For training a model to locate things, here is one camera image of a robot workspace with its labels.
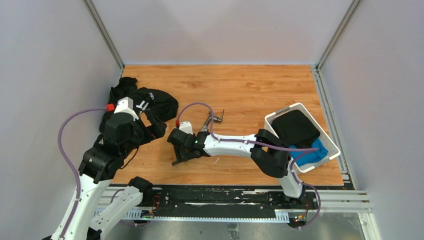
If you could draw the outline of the grey faucet with lever handle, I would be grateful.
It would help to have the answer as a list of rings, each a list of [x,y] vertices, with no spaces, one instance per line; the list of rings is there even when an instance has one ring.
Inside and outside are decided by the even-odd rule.
[[[220,114],[220,116],[217,115],[213,115],[213,116],[208,116],[206,121],[203,123],[202,127],[200,128],[201,132],[207,132],[209,130],[209,125],[211,123],[218,123],[220,124],[224,118],[224,114],[225,114],[225,109],[222,110],[222,113]]]

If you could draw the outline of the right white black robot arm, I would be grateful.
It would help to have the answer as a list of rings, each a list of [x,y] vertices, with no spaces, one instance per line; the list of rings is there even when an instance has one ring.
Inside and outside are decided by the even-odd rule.
[[[214,135],[208,131],[186,133],[175,128],[167,138],[173,146],[177,165],[192,159],[236,156],[252,159],[267,176],[278,179],[286,203],[294,209],[306,202],[304,187],[293,172],[291,149],[266,129],[244,136]]]

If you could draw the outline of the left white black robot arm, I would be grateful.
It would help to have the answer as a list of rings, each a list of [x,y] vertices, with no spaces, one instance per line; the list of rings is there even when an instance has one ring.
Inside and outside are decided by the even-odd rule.
[[[115,110],[106,121],[102,143],[95,143],[82,157],[76,174],[76,189],[65,215],[48,240],[103,240],[136,205],[150,205],[154,199],[152,183],[134,177],[117,199],[100,214],[95,210],[118,170],[124,167],[128,155],[139,146],[162,138],[167,125],[150,109],[145,112],[150,121],[145,126],[132,110]]]

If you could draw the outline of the black cloth with white print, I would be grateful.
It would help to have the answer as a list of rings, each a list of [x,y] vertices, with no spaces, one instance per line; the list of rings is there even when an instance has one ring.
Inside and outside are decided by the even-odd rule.
[[[137,82],[134,77],[121,77],[118,85],[110,88],[108,103],[117,105],[119,100],[128,97],[133,100],[133,110],[138,115],[150,109],[162,122],[177,116],[179,102],[172,95],[158,89],[138,88]]]

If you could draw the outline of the black cloth in basket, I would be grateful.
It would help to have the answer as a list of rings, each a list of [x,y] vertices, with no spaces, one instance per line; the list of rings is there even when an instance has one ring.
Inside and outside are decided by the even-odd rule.
[[[300,110],[289,111],[275,118],[271,127],[286,145],[306,144],[311,146],[318,139],[321,132],[315,127],[311,120]]]

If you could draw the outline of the blue cloth in basket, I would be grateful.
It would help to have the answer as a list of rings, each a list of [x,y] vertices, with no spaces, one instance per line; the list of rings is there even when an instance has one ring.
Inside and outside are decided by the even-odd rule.
[[[324,157],[327,156],[328,150],[324,147],[323,143],[319,138],[314,140],[314,142],[311,143],[310,146],[299,143],[298,147],[296,145],[291,145],[291,149],[305,149],[305,148],[317,148],[316,151],[313,152],[298,152],[298,151],[291,151],[290,155],[293,159],[297,159],[296,164],[300,167],[306,164],[313,164],[321,161]]]

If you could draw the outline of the white plastic basket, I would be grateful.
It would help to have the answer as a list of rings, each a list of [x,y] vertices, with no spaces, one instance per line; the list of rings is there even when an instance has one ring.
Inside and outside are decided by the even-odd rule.
[[[293,168],[307,173],[339,157],[341,150],[300,102],[264,117],[264,128],[279,137],[299,158]]]

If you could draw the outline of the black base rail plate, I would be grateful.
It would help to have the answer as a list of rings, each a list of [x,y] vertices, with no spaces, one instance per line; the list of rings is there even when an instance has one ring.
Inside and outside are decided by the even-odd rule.
[[[300,223],[321,209],[314,190],[291,198],[276,185],[154,185],[141,203],[123,215],[153,221]]]

